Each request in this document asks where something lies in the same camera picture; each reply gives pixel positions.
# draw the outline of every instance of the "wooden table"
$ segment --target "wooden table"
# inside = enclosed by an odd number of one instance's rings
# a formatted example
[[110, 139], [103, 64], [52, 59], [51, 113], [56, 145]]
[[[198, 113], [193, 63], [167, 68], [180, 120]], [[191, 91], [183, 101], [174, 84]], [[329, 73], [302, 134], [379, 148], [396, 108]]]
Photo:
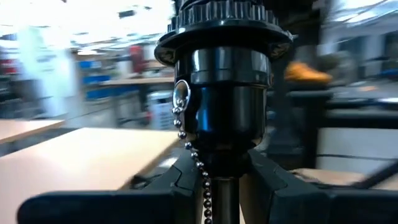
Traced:
[[49, 129], [58, 128], [63, 124], [64, 121], [57, 120], [18, 121], [0, 119], [0, 144], [13, 142]]
[[[354, 172], [337, 172], [319, 169], [297, 169], [295, 171], [307, 177], [317, 179], [322, 183], [334, 185], [348, 185], [365, 178], [365, 175]], [[392, 177], [385, 182], [382, 182], [375, 188], [384, 190], [398, 190], [398, 176]]]
[[[120, 80], [110, 80], [110, 81], [105, 81], [99, 84], [100, 87], [103, 88], [115, 88], [119, 86], [129, 86], [129, 85], [140, 85], [139, 89], [139, 98], [140, 98], [140, 104], [141, 104], [141, 109], [145, 107], [146, 103], [146, 97], [148, 94], [148, 85], [154, 85], [154, 84], [164, 84], [164, 83], [174, 83], [174, 77], [163, 77], [163, 78], [125, 78], [125, 79], [120, 79]], [[114, 122], [116, 127], [121, 127], [124, 123], [130, 122], [130, 121], [135, 121], [139, 118], [128, 118], [124, 119], [121, 118], [120, 116], [120, 111], [119, 111], [119, 98], [114, 94], [114, 91], [111, 92], [110, 96], [111, 104], [112, 104], [112, 110], [113, 110], [113, 117], [114, 117]]]
[[0, 157], [0, 223], [44, 192], [122, 189], [176, 142], [171, 131], [83, 128]]

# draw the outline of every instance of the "blue container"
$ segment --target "blue container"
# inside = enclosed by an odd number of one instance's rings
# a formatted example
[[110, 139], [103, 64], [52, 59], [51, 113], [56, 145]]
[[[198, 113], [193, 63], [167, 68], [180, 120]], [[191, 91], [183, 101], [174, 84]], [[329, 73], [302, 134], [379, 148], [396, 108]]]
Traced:
[[96, 75], [96, 76], [84, 77], [83, 84], [85, 85], [95, 84], [99, 82], [109, 81], [110, 79], [111, 79], [110, 75]]
[[389, 70], [384, 70], [380, 73], [381, 77], [398, 77], [398, 70], [397, 69], [389, 69]]
[[136, 91], [139, 89], [138, 85], [127, 86], [127, 91]]
[[79, 67], [81, 69], [90, 69], [93, 67], [94, 61], [82, 61], [79, 62]]
[[[92, 76], [92, 77], [84, 77], [83, 78], [83, 84], [89, 85], [89, 84], [95, 84], [99, 82], [104, 82], [110, 80], [111, 77], [109, 75], [97, 75], [97, 76]], [[105, 97], [109, 97], [110, 92], [109, 89], [104, 89], [104, 90], [91, 90], [87, 91], [86, 93], [86, 99], [87, 100], [97, 100]]]
[[125, 87], [115, 87], [115, 88], [113, 88], [113, 92], [116, 96], [120, 96], [126, 92], [126, 88]]

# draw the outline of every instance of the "ceiling light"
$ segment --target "ceiling light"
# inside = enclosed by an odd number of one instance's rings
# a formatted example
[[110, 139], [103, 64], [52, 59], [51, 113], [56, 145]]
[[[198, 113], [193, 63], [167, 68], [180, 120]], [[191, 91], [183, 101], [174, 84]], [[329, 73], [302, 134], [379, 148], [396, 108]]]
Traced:
[[356, 16], [358, 16], [358, 15], [359, 15], [359, 14], [352, 14], [352, 15], [347, 15], [347, 16], [341, 16], [341, 17], [335, 19], [335, 21], [337, 21], [337, 22], [347, 21], [348, 19], [352, 19], [352, 18], [354, 18], [354, 17], [356, 17]]
[[347, 22], [360, 22], [360, 21], [364, 21], [366, 19], [373, 18], [375, 16], [377, 16], [377, 15], [374, 12], [370, 12], [370, 11], [369, 12], [364, 12], [364, 13], [361, 13], [361, 14], [359, 14], [357, 16], [354, 16], [352, 19], [350, 19]]
[[77, 52], [78, 55], [96, 55], [98, 54], [95, 50], [82, 50]]

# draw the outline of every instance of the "black plastic part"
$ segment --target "black plastic part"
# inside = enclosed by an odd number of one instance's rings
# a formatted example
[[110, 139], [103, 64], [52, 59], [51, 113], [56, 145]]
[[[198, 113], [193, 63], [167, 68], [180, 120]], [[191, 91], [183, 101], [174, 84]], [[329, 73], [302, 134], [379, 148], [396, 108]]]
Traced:
[[246, 196], [250, 195], [241, 200], [246, 223], [398, 223], [396, 191], [310, 184], [257, 151], [249, 153], [252, 170], [241, 184], [242, 191], [249, 192]]
[[[209, 0], [175, 0], [175, 8], [178, 13], [182, 4], [192, 4], [193, 2], [208, 2]], [[313, 4], [316, 0], [251, 0], [254, 4], [262, 4], [267, 10], [272, 10], [275, 16], [279, 19], [279, 24], [282, 28], [290, 30], [293, 34], [305, 34], [306, 36], [318, 37], [320, 24], [328, 15], [331, 8], [332, 0], [322, 1], [323, 6], [319, 9], [314, 9]]]
[[248, 154], [236, 154], [231, 151], [225, 152], [202, 152], [200, 160], [205, 164], [205, 170], [210, 177], [240, 178], [250, 167]]
[[143, 190], [54, 192], [25, 201], [19, 224], [198, 223], [201, 181], [184, 152], [162, 176]]
[[195, 162], [191, 159], [190, 152], [185, 151], [166, 173], [155, 179], [142, 192], [146, 194], [156, 189], [171, 188], [174, 194], [174, 207], [177, 208], [175, 223], [199, 224], [203, 203], [201, 184]]
[[244, 47], [275, 60], [292, 43], [292, 35], [278, 26], [262, 2], [185, 1], [180, 6], [155, 48], [155, 58], [166, 66], [174, 66], [194, 50], [220, 46]]
[[246, 223], [328, 223], [330, 201], [325, 191], [296, 178], [257, 151], [249, 151], [249, 154], [252, 160], [250, 180], [241, 187], [252, 192], [245, 200], [259, 208], [254, 210], [241, 200], [243, 215], [250, 219]]
[[[200, 96], [198, 109], [195, 114], [185, 113], [185, 131], [196, 134], [191, 140], [195, 149], [244, 153], [261, 142], [265, 131], [264, 89], [216, 85], [199, 87], [195, 93]], [[189, 125], [192, 119], [195, 124]]]
[[332, 190], [329, 224], [398, 223], [398, 193], [393, 190]]
[[54, 192], [28, 199], [19, 224], [176, 223], [171, 190]]

